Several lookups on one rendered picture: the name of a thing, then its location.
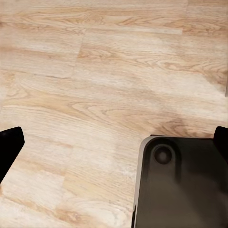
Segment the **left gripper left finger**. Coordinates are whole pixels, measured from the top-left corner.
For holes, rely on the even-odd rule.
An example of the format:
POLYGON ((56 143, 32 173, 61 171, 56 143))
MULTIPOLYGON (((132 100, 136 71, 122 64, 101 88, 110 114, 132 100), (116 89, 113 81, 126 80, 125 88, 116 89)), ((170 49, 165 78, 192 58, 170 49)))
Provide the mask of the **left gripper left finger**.
POLYGON ((25 144, 20 126, 0 132, 0 183, 25 144))

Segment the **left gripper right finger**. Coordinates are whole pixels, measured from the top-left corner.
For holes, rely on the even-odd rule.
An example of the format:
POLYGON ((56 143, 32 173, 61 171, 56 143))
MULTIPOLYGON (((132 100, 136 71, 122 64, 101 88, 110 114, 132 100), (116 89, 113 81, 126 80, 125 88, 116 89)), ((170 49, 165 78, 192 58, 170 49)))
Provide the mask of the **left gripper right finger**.
POLYGON ((217 126, 213 143, 228 165, 228 128, 217 126))

